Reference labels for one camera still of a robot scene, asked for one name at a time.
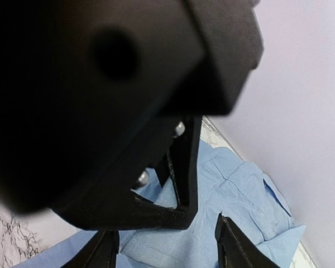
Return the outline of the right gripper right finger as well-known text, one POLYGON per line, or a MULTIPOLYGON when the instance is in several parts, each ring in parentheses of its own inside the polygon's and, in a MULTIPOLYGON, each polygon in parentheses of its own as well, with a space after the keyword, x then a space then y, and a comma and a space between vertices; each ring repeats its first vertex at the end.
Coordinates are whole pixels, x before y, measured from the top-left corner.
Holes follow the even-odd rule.
POLYGON ((218 215, 215 238, 222 268, 278 268, 242 232, 230 217, 218 215))

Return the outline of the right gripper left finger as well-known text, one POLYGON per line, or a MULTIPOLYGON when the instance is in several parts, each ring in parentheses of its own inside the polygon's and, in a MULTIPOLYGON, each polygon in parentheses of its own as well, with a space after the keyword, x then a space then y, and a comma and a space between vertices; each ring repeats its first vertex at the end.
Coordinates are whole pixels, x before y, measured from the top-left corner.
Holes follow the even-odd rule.
POLYGON ((118 231, 100 230, 62 268, 115 268, 118 250, 118 231))

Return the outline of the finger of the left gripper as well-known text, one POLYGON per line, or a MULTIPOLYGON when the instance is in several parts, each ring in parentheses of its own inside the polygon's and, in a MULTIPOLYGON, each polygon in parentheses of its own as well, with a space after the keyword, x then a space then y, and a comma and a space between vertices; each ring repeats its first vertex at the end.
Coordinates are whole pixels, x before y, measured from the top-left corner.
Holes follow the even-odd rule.
POLYGON ((192 221, 198 211, 197 158, 202 117, 188 117, 175 129, 167 155, 177 207, 174 217, 192 221))
MULTIPOLYGON (((156 167, 148 171, 148 174, 157 176, 157 184, 160 187, 167 186, 169 180, 173 185, 168 159, 162 159, 156 167)), ((154 204, 130 190, 130 229, 187 229, 192 221, 177 220, 174 217, 175 209, 154 204)))

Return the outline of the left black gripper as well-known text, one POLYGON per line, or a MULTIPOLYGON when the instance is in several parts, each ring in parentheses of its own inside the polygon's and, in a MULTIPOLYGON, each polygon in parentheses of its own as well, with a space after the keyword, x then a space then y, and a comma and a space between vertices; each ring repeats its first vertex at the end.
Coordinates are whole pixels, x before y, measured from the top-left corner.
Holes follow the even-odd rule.
POLYGON ((130 229, 130 190, 176 208, 188 117, 235 106, 264 45, 256 1, 0 1, 0 202, 130 229))

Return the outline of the light blue long sleeve shirt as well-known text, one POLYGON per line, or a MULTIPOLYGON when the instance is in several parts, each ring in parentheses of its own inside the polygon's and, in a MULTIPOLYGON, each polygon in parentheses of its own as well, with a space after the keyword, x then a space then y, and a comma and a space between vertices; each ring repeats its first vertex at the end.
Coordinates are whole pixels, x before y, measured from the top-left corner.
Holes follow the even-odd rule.
POLYGON ((215 228, 230 217, 280 267, 289 267, 304 233, 271 179, 226 147, 199 144, 198 212, 184 231, 120 232, 118 267, 217 267, 215 228))

